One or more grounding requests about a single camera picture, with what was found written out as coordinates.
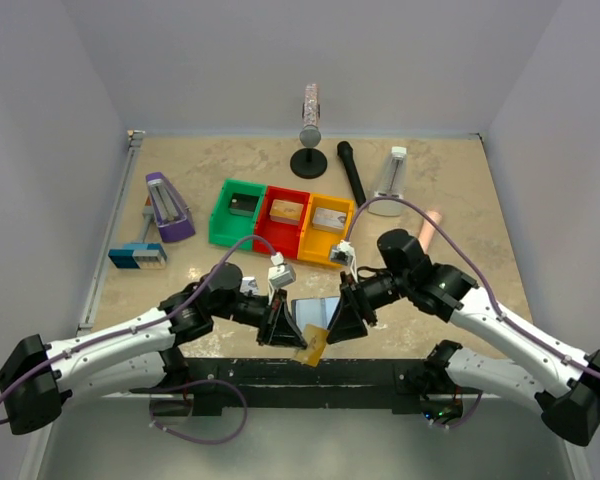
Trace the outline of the blue leather card holder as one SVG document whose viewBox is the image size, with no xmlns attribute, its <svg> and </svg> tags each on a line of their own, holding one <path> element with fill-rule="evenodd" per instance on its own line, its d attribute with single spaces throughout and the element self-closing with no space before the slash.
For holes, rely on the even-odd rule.
<svg viewBox="0 0 600 480">
<path fill-rule="evenodd" d="M 327 329 L 338 303 L 338 297 L 296 299 L 291 302 L 291 313 L 300 330 L 307 325 Z"/>
</svg>

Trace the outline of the gold VIP credit card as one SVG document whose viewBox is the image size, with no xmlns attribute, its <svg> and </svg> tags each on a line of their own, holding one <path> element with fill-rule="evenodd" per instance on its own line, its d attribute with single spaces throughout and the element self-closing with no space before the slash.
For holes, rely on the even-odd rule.
<svg viewBox="0 0 600 480">
<path fill-rule="evenodd" d="M 307 347 L 297 350 L 292 360 L 312 368 L 317 367 L 327 345 L 327 336 L 328 331 L 325 328 L 307 324 L 303 330 Z"/>
</svg>

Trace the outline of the silver credit card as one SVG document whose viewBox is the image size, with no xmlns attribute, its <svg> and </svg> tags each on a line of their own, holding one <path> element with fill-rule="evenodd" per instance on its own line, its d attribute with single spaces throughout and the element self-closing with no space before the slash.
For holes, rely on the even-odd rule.
<svg viewBox="0 0 600 480">
<path fill-rule="evenodd" d="M 243 277 L 240 286 L 240 292 L 244 295 L 259 295 L 259 287 L 255 277 Z"/>
</svg>

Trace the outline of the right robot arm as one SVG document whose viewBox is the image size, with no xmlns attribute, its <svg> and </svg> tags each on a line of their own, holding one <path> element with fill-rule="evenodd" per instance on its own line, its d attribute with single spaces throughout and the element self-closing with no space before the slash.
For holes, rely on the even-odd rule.
<svg viewBox="0 0 600 480">
<path fill-rule="evenodd" d="M 447 392 L 457 385 L 497 395 L 538 413 L 563 440 L 590 444 L 600 426 L 600 350 L 587 353 L 518 317 L 496 300 L 487 281 L 432 262 L 405 230 L 384 233 L 377 247 L 385 266 L 364 279 L 357 276 L 350 242 L 331 248 L 331 260 L 349 270 L 340 275 L 340 299 L 327 327 L 327 343 L 366 336 L 378 309 L 407 299 L 503 355 L 488 359 L 443 342 L 426 359 L 425 378 L 432 389 Z"/>
</svg>

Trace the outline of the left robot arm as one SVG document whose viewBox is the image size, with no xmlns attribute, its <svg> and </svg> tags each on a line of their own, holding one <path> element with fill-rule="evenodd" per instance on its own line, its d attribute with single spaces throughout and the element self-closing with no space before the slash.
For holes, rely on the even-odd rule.
<svg viewBox="0 0 600 480">
<path fill-rule="evenodd" d="M 34 432 L 55 421 L 81 386 L 95 388 L 91 377 L 116 367 L 133 370 L 135 358 L 159 360 L 152 379 L 175 392 L 187 380 L 176 349 L 212 332 L 215 318 L 256 328 L 260 345 L 304 349 L 306 341 L 287 307 L 286 286 L 296 279 L 287 263 L 269 268 L 265 295 L 243 293 L 241 269 L 215 266 L 158 306 L 118 326 L 82 337 L 46 343 L 38 334 L 20 340 L 0 369 L 1 422 L 14 435 Z"/>
</svg>

